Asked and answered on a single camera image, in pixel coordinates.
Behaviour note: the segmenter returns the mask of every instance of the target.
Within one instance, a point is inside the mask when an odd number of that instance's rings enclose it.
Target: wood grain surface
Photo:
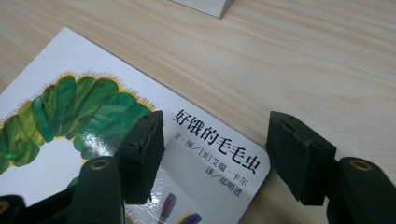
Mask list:
[[[289,113],[396,183],[395,1],[236,0],[220,20],[166,0],[0,0],[0,92],[63,27],[262,146],[270,111]],[[240,223],[327,223],[326,205],[272,171]]]

